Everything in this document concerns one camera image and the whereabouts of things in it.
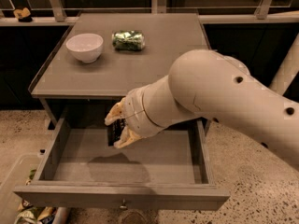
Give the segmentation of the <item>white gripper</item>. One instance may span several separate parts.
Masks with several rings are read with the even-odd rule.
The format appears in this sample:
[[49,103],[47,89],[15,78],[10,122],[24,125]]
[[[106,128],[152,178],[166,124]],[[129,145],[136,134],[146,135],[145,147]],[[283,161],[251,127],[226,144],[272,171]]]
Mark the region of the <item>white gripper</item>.
[[126,124],[121,137],[114,143],[115,148],[123,148],[147,137],[152,137],[163,130],[150,120],[143,105],[145,87],[136,88],[114,104],[105,117],[106,126],[118,119],[125,118]]

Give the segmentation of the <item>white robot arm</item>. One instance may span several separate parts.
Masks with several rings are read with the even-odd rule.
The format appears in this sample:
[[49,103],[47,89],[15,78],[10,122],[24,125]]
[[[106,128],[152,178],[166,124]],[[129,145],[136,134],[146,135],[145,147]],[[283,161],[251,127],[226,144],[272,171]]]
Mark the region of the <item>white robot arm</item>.
[[208,49],[179,56],[167,76],[133,89],[113,105],[110,125],[125,121],[117,148],[183,121],[205,118],[243,133],[299,166],[299,104],[271,91],[240,61]]

